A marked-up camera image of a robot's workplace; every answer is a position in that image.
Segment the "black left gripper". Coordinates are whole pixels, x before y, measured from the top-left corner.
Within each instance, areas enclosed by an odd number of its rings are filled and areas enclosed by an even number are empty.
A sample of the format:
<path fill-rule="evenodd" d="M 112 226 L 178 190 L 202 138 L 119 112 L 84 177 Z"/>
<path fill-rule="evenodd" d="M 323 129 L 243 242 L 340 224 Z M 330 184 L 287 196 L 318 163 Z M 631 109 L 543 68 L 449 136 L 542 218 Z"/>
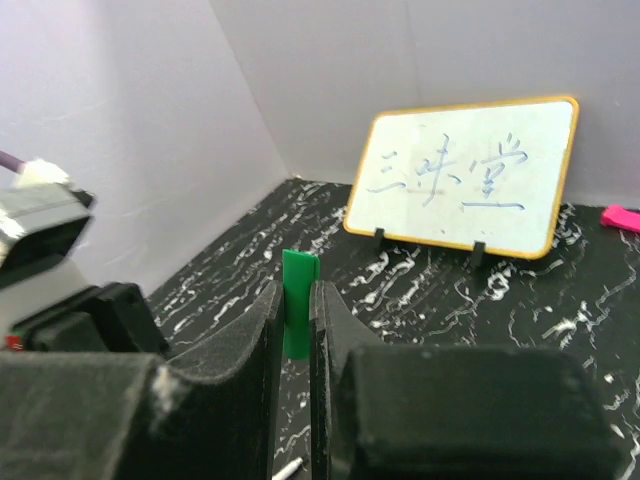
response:
<path fill-rule="evenodd" d="M 9 327 L 4 348 L 22 352 L 165 355 L 168 342 L 135 283 L 89 286 Z"/>

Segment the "green pen cap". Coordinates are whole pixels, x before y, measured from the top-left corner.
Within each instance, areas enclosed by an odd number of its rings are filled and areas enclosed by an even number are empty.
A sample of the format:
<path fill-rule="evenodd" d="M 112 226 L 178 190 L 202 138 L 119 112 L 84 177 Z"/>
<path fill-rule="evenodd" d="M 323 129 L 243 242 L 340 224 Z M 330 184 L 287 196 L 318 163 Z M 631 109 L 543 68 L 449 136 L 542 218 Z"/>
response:
<path fill-rule="evenodd" d="M 319 279 L 318 257 L 294 250 L 282 252 L 284 288 L 284 353 L 292 360 L 309 356 L 309 304 L 313 284 Z"/>

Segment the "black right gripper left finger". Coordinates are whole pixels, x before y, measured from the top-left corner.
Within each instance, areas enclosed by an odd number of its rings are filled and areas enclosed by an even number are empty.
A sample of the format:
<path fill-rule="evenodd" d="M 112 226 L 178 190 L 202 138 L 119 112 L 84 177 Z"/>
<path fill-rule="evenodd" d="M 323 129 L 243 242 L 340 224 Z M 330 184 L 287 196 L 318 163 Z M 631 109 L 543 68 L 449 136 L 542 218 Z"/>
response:
<path fill-rule="evenodd" d="M 267 479 L 283 288 L 173 358 L 1 355 L 5 479 Z"/>

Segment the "green white pen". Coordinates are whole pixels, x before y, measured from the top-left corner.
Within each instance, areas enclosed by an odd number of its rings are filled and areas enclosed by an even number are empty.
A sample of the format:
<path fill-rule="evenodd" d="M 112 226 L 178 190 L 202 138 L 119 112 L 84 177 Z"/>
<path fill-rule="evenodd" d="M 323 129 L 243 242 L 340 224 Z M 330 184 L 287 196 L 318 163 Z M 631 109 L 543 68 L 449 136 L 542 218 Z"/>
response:
<path fill-rule="evenodd" d="M 276 474 L 271 477 L 271 479 L 290 480 L 305 465 L 305 463 L 306 459 L 304 457 L 298 457 L 282 467 Z"/>

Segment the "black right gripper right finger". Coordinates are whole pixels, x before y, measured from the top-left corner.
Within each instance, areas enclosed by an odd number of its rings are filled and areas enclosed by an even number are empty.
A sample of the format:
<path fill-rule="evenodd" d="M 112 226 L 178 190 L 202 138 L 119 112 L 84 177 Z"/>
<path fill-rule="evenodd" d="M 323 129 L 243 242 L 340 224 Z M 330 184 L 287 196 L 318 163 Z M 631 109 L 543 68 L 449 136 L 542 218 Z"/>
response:
<path fill-rule="evenodd" d="M 557 350 L 388 345 L 334 284 L 310 294 L 316 479 L 613 479 L 619 440 Z"/>

